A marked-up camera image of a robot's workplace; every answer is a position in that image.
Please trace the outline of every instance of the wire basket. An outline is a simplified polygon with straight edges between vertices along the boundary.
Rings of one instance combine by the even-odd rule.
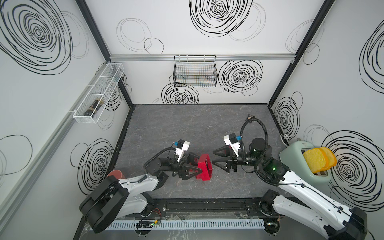
[[[178,55],[174,59],[175,87],[216,87],[218,74],[215,55]]]
[[[78,123],[97,123],[123,73],[121,63],[108,63],[75,111],[73,118]]]

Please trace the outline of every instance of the mint green toaster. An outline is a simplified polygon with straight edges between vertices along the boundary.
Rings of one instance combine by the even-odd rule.
[[[299,177],[311,185],[327,183],[331,180],[330,171],[327,170],[315,174],[312,173],[303,156],[303,153],[306,150],[314,148],[315,146],[310,142],[294,142],[280,152],[280,160],[292,171],[294,171]]]

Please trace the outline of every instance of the white wire basket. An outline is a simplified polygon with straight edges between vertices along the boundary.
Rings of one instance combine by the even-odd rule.
[[[97,123],[123,73],[121,63],[108,63],[75,111],[73,118],[78,123]]]

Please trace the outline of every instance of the yellow bread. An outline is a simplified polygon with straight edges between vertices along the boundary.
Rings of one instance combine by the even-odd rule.
[[[327,155],[319,148],[314,148],[303,153],[312,173],[324,171],[329,165]]]
[[[328,157],[329,169],[331,167],[336,166],[337,159],[336,159],[336,156],[333,154],[333,152],[329,148],[326,148],[326,147],[321,147],[320,149],[323,150],[325,152],[325,155],[327,155],[327,157]]]

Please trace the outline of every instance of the black frame edge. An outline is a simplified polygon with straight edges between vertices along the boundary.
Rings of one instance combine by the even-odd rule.
[[[109,162],[109,165],[108,165],[108,168],[107,168],[107,171],[106,171],[104,178],[108,175],[108,173],[110,173],[115,168],[116,162],[117,162],[119,154],[120,154],[121,147],[124,143],[125,136],[127,135],[129,123],[131,122],[132,114],[133,114],[133,111],[135,110],[135,107],[136,106],[133,105],[132,108],[129,110],[129,113],[128,113],[127,118],[124,122],[123,128],[120,132],[118,142],[116,143],[115,150],[113,151],[113,155],[112,155],[111,161]],[[85,226],[85,223],[86,223],[86,220],[85,220],[84,216],[82,216],[80,223],[76,229],[76,232],[73,236],[73,240],[79,240],[80,239],[81,233],[82,233],[84,226]]]
[[[275,122],[275,125],[276,125],[276,127],[277,127],[277,130],[279,131],[280,134],[283,134],[283,135],[284,135],[284,132],[283,132],[283,130],[282,130],[281,127],[280,127],[279,121],[277,121],[276,115],[275,115],[275,113],[273,112],[272,107],[269,106],[269,105],[268,105],[268,110],[269,110],[269,113],[271,114],[271,116],[272,116],[272,118],[273,118],[273,121]],[[283,139],[283,141],[285,142],[285,144],[286,144],[287,146],[289,146],[289,142],[288,142],[287,140]]]
[[[297,49],[295,61],[288,66],[279,85],[277,86],[277,88],[275,89],[275,92],[273,93],[271,99],[269,100],[268,105],[272,106],[275,103],[276,99],[279,97],[279,94],[283,90],[285,84],[287,83],[294,69],[296,68],[299,61],[301,60],[301,57],[303,56],[305,50],[307,49],[312,38],[316,34],[317,30],[319,29],[321,23],[323,22],[325,16],[328,14],[334,2],[335,0],[324,0],[323,5],[321,6],[319,12],[317,13],[315,19],[312,22],[311,27],[309,28],[307,34],[305,35],[303,41],[301,42],[300,47]]]
[[[116,162],[118,160],[121,147],[122,147],[122,145],[124,143],[125,136],[127,135],[129,123],[131,122],[132,114],[135,111],[135,107],[136,107],[136,105],[133,105],[133,107],[128,112],[127,118],[125,119],[124,125],[122,127],[122,130],[121,130],[121,133],[120,133],[120,136],[119,136],[119,139],[118,139],[118,142],[116,143],[115,150],[113,151],[113,155],[112,155],[111,161],[109,162],[109,165],[108,165],[108,168],[107,168],[107,171],[106,171],[106,175],[108,173],[110,173],[115,168],[115,166],[116,166]]]
[[[196,106],[196,105],[268,105],[268,103],[196,103],[196,104],[135,104],[139,106]]]
[[[93,19],[93,16],[91,14],[91,11],[88,8],[87,3],[85,2],[85,0],[76,0],[76,3],[80,8],[81,13],[83,14],[83,17],[87,22],[89,30],[91,31],[93,38],[95,39],[97,45],[99,46],[99,49],[105,61],[110,61],[111,54],[108,51],[107,45],[105,44],[99,29],[97,28],[96,22]]]
[[[91,31],[93,38],[96,41],[97,46],[100,49],[101,54],[103,55],[105,61],[111,60],[111,54],[109,53],[109,50],[107,48],[107,45],[105,44],[103,37],[101,36],[101,33],[99,31],[99,28],[96,25],[96,22],[91,14],[91,11],[88,8],[87,3],[85,0],[76,0],[76,3],[85,19],[85,22],[87,22],[88,28]],[[122,95],[125,98],[125,101],[127,102],[129,108],[133,107],[132,100],[129,97],[129,94],[127,92],[127,89],[125,88],[124,84],[119,81],[118,82],[119,89],[122,93]]]

